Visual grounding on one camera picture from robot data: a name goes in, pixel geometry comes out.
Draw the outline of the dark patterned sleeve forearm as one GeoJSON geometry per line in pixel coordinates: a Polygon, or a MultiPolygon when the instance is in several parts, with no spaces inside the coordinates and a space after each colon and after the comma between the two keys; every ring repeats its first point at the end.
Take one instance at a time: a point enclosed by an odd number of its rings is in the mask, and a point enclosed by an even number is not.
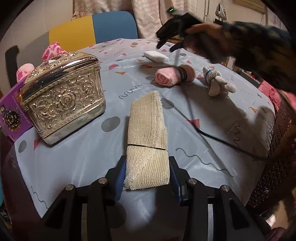
{"type": "Polygon", "coordinates": [[[295,39],[289,32],[256,23],[224,23],[229,54],[238,67],[257,73],[276,89],[295,93],[295,39]]]}

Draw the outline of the right hand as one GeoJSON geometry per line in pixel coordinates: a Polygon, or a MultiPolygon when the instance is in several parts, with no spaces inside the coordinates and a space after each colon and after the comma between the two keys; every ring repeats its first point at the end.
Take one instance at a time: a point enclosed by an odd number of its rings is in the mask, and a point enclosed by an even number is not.
{"type": "Polygon", "coordinates": [[[221,25],[203,23],[188,28],[184,39],[186,47],[195,54],[208,59],[211,63],[224,61],[228,54],[228,44],[221,25]]]}

